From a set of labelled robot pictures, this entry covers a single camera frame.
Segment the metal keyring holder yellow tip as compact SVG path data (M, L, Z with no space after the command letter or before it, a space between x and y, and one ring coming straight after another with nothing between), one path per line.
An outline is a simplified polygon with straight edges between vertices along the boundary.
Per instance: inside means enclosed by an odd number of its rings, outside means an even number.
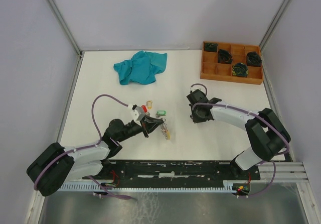
M168 130L168 128L167 128L166 123L162 123L162 124L160 125L160 129L161 129L161 132L162 132L163 136L165 137L165 139L166 139L166 140L170 140L170 139L171 139L171 136L170 136L170 132L169 132L169 130Z

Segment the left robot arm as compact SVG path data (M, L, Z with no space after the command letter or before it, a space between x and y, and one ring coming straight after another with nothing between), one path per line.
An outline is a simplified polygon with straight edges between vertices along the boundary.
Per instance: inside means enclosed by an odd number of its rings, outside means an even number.
M50 144L26 173L34 184L34 190L42 196L55 193L64 183L83 177L97 175L107 178L111 167L105 163L122 149L123 142L142 133L146 138L165 122L163 119L144 116L139 123L131 121L124 124L113 119L100 140L79 147L64 147L60 143Z

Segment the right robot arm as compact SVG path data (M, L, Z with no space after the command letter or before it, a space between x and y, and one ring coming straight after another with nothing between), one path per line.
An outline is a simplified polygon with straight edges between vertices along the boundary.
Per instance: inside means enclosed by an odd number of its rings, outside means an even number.
M187 99L194 123L221 121L246 132L250 147L237 155L230 167L230 173L235 179L244 178L252 166L269 162L275 156L289 152L291 137L273 110L246 110L219 98L208 99L199 89L191 91Z

